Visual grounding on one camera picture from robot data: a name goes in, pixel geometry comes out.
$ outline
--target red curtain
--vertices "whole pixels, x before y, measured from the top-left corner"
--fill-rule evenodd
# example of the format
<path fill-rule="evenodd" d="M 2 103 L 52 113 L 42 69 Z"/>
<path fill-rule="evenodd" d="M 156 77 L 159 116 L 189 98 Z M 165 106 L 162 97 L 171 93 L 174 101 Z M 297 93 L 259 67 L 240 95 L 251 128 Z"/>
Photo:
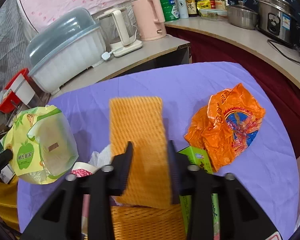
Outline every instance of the red curtain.
<path fill-rule="evenodd" d="M 265 91 L 300 156 L 300 89 L 274 67 L 251 53 L 203 34 L 167 27 L 167 33 L 191 42 L 192 62 L 229 61 L 242 65 Z"/>

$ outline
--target white cord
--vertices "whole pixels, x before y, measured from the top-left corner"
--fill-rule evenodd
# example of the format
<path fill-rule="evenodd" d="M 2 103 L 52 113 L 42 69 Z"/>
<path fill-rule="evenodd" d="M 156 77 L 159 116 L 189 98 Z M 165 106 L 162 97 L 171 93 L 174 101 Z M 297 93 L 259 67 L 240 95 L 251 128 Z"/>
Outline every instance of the white cord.
<path fill-rule="evenodd" d="M 132 24 L 132 26 L 134 26 L 135 28 L 136 28 L 136 31 L 135 31 L 135 33 L 134 33 L 134 40 L 133 40 L 133 42 L 131 42 L 131 43 L 134 43 L 135 41 L 136 41 L 136 39 L 137 39 L 137 30 L 138 30 L 138 27 L 137 26 L 135 26 L 134 24 Z M 111 50 L 110 52 L 105 52 L 105 53 L 103 53 L 102 55 L 101 55 L 101 57 L 102 57 L 102 59 L 104 60 L 104 61 L 106 61 L 106 60 L 108 60 L 110 57 L 111 57 L 111 54 L 112 53 L 114 53 L 114 52 L 116 52 L 117 50 L 119 50 L 119 49 L 122 49 L 124 46 L 121 46 L 120 48 L 117 48 L 117 49 L 113 49 L 113 50 Z"/>

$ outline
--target rice cooker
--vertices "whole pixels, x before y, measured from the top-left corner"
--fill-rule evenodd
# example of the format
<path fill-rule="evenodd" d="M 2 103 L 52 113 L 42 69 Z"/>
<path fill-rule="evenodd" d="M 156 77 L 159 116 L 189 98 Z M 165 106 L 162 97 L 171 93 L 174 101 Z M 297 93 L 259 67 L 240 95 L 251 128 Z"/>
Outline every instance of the rice cooker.
<path fill-rule="evenodd" d="M 295 24 L 294 10 L 285 0 L 258 0 L 259 30 L 267 36 L 292 45 L 291 26 Z"/>

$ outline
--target green carton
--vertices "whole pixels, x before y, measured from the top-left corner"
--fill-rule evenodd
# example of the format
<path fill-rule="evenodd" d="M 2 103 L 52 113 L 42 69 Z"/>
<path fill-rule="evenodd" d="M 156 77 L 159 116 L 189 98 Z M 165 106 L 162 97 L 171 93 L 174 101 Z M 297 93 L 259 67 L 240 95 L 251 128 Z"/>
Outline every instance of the green carton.
<path fill-rule="evenodd" d="M 189 146 L 181 150 L 179 153 L 187 155 L 191 164 L 196 164 L 200 166 L 202 169 L 204 169 L 207 173 L 213 174 L 209 156 L 205 150 Z M 218 194 L 211 194 L 211 198 L 212 198 L 212 207 L 213 207 L 214 237 L 215 239 L 218 239 L 218 236 L 220 236 Z M 180 196 L 180 203 L 181 203 L 183 221 L 185 224 L 185 230 L 187 233 L 189 220 L 190 220 L 190 211 L 191 211 L 191 196 Z"/>

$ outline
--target orange plastic bag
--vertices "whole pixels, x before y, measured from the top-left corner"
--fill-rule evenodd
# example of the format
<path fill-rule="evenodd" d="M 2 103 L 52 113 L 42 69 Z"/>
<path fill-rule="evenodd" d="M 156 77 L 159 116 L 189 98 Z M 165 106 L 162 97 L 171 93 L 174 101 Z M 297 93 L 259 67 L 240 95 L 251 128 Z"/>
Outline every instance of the orange plastic bag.
<path fill-rule="evenodd" d="M 206 149 L 218 171 L 253 141 L 266 111 L 241 83 L 210 97 L 193 117 L 185 139 Z"/>

